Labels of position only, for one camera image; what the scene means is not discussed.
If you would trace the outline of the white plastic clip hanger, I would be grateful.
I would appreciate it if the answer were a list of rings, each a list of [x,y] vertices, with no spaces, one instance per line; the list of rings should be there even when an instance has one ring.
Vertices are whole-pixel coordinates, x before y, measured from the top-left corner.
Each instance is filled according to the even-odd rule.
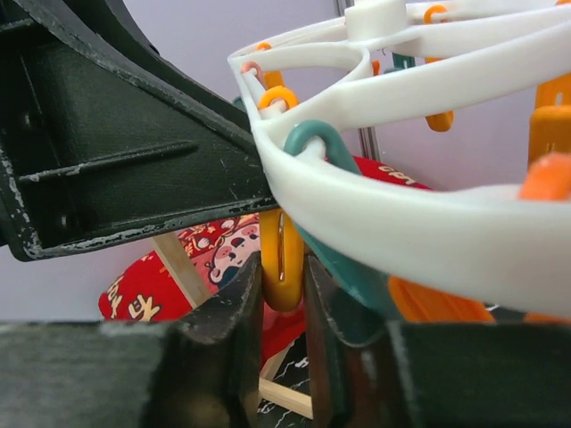
[[[345,130],[467,107],[555,78],[570,9],[452,6],[451,23],[422,24],[403,1],[359,1],[342,18],[229,56],[264,174],[294,222],[344,256],[465,299],[570,313],[570,200],[518,197],[519,185],[427,191],[328,162],[324,143],[285,152],[305,120]],[[266,88],[243,62],[257,62]]]

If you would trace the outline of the yellow front clothes peg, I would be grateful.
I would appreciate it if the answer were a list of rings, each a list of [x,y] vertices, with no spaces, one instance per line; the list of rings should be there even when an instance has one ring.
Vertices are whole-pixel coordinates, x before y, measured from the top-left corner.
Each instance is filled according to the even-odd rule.
[[[281,209],[259,214],[263,294],[278,312],[294,311],[302,299],[304,241]]]

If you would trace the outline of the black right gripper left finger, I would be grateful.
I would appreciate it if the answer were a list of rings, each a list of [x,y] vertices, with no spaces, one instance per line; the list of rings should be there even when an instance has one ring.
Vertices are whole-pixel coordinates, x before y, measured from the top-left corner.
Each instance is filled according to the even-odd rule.
[[[143,427],[177,321],[2,324],[2,426]]]

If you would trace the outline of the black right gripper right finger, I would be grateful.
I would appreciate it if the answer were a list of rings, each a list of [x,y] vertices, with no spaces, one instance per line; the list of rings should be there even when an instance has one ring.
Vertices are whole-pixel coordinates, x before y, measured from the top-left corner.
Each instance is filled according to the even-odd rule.
[[[387,321],[305,260],[317,427],[567,427],[570,329]]]

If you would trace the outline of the wooden drying rack frame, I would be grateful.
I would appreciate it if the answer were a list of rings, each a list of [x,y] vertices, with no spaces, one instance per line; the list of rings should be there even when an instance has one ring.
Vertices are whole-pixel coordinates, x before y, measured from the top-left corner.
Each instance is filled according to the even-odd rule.
[[[141,426],[254,427],[262,399],[311,417],[308,395],[270,380],[286,354],[261,363],[259,256],[212,295],[175,234],[153,247],[193,309],[168,329]]]

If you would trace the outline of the pink clothes peg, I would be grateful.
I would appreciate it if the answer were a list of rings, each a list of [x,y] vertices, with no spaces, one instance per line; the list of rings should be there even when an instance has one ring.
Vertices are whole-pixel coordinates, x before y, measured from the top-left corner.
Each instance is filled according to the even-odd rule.
[[[253,74],[253,76],[257,79],[257,81],[261,84],[261,86],[263,88],[266,88],[265,79],[263,77],[262,69],[257,62],[253,62],[253,61],[243,62],[241,69],[240,69],[240,72],[242,74],[245,74],[245,73]]]

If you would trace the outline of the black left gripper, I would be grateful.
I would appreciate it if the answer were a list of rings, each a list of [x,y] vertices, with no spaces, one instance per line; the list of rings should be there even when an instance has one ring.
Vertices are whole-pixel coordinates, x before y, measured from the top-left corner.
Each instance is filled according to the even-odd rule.
[[[248,119],[121,1],[1,4],[1,242],[22,261],[276,207]]]

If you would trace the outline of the red patterned pillow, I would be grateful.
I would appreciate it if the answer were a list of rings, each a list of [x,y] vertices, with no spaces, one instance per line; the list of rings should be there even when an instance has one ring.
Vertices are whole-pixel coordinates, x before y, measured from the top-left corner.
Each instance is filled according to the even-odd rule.
[[[178,240],[209,292],[215,294],[260,249],[259,219],[247,214],[214,220],[183,230]],[[98,307],[106,320],[153,322],[176,320],[192,310],[155,251],[128,267],[101,294]],[[265,307],[262,360],[284,349],[304,330],[302,308],[286,315]]]

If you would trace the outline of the teal front clothes peg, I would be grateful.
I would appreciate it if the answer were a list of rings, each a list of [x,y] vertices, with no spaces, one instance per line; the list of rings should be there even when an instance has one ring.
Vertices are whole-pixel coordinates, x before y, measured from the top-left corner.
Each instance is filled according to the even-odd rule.
[[[316,138],[324,143],[329,163],[357,176],[361,174],[339,133],[321,120],[305,120],[297,125],[285,140],[285,152],[298,155]],[[328,317],[335,322],[344,342],[368,344],[385,322],[404,319],[389,293],[385,272],[344,256],[303,229],[300,234],[340,286]]]

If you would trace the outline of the orange front clothes peg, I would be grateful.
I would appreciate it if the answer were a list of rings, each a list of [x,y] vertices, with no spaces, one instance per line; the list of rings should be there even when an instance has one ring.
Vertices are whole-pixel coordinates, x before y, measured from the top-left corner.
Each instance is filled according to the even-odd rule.
[[[551,152],[528,170],[519,198],[539,201],[570,199],[570,155]],[[388,291],[404,318],[410,322],[492,322],[492,313],[476,300],[469,300],[390,276]]]

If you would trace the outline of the yellow clothes peg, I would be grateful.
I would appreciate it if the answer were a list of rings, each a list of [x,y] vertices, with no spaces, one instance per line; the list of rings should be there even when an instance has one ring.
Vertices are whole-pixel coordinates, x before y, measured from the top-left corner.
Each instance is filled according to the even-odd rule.
[[[263,294],[278,312],[294,311],[302,299],[304,241],[281,209],[259,214]]]
[[[536,88],[530,117],[528,166],[550,152],[570,153],[570,74]]]

